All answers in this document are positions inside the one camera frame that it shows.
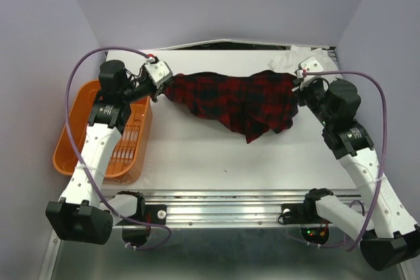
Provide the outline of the red plaid skirt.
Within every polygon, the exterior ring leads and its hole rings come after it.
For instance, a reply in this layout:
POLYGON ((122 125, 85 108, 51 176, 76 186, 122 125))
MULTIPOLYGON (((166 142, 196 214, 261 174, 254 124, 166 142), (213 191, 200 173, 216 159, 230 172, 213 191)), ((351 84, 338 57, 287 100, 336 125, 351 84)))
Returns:
POLYGON ((265 70, 248 77, 213 72, 178 74, 164 89, 171 102, 182 104, 192 115, 221 123, 245 136, 249 144, 272 130, 289 129, 298 114, 292 91, 296 77, 265 70))

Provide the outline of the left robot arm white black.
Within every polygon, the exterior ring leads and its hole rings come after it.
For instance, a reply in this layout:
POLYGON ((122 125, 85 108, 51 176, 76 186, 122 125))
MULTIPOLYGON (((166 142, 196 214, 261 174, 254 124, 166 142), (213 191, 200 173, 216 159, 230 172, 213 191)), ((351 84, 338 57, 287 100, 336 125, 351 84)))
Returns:
POLYGON ((84 84, 66 106, 53 164, 70 181, 45 211, 59 239, 103 245, 119 223, 147 231, 165 228, 165 220, 146 213, 141 192, 119 191, 107 199, 102 185, 139 177, 152 122, 150 103, 172 76, 155 56, 147 57, 136 75, 122 61, 109 60, 100 66, 98 79, 84 84))

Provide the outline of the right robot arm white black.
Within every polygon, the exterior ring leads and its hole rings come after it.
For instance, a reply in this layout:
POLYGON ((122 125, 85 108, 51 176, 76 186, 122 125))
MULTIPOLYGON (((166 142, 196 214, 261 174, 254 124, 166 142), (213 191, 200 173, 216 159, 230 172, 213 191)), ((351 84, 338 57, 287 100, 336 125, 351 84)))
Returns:
POLYGON ((354 182, 366 215, 346 206, 326 188, 312 189, 301 204, 284 205, 279 222, 315 224, 326 220, 360 247, 375 270, 419 256, 419 223, 406 210, 381 166, 366 129, 355 119, 361 103, 357 88, 344 79, 331 83, 320 76, 294 81, 299 105, 306 106, 323 126, 322 137, 354 182))

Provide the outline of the white crumpled skirt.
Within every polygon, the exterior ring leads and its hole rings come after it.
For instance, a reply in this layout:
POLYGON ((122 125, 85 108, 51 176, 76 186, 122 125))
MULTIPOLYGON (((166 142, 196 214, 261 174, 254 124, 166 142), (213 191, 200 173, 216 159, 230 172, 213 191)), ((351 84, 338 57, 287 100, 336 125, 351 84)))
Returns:
POLYGON ((280 73, 294 74, 299 64, 312 56, 316 57, 326 71, 339 70, 325 49, 297 45, 291 45, 289 50, 281 50, 268 62, 268 69, 280 73))

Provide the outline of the orange plastic basket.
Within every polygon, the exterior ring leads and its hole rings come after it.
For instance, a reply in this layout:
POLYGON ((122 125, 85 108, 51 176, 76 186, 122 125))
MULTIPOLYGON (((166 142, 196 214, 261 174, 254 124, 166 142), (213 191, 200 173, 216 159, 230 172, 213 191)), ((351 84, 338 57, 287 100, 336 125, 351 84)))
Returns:
MULTIPOLYGON (((85 141, 88 116, 99 88, 100 84, 97 80, 85 83, 79 89, 70 111, 70 127, 79 149, 83 147, 85 141)), ((152 117, 149 97, 131 104, 131 116, 108 163, 104 178, 105 184, 132 184, 140 178, 152 117)), ((62 131, 56 145, 52 163, 60 174, 66 176, 73 174, 77 157, 70 144, 66 129, 62 131)))

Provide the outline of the aluminium right side rail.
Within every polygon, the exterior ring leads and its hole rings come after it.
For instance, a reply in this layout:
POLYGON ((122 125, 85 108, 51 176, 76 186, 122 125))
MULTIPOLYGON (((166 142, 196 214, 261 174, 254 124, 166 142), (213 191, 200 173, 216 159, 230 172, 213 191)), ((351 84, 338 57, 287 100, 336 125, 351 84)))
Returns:
POLYGON ((338 59, 335 52, 335 47, 329 47, 327 49, 328 56, 333 60, 333 62, 338 65, 338 59))

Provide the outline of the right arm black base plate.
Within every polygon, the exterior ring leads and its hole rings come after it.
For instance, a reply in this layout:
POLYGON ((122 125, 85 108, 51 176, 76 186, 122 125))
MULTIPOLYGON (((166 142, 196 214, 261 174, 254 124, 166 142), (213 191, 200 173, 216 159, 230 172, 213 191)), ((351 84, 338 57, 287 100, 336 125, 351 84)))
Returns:
POLYGON ((282 205, 282 211, 277 219, 281 225, 320 225, 327 220, 318 215, 314 207, 307 207, 303 203, 288 203, 282 205))

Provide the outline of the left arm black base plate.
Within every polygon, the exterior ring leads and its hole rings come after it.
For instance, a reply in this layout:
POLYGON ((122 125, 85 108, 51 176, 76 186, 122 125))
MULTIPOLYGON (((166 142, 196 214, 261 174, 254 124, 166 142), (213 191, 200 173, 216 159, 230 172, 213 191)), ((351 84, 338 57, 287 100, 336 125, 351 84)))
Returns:
POLYGON ((146 222, 149 224, 166 225, 167 205, 146 204, 144 210, 139 210, 136 214, 129 216, 130 219, 146 222))

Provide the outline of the aluminium front rail frame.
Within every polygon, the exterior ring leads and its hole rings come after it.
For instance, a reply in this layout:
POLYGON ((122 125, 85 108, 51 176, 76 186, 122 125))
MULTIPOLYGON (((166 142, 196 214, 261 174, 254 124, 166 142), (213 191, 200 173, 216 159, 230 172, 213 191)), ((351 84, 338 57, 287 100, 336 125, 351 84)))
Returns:
POLYGON ((45 214, 56 230, 87 227, 104 233, 112 226, 158 226, 161 228, 275 228, 282 205, 303 203, 308 194, 291 195, 276 191, 258 192, 152 192, 119 191, 107 196, 97 207, 83 201, 81 205, 50 202, 45 214), (166 225, 130 219, 145 205, 167 205, 166 225))

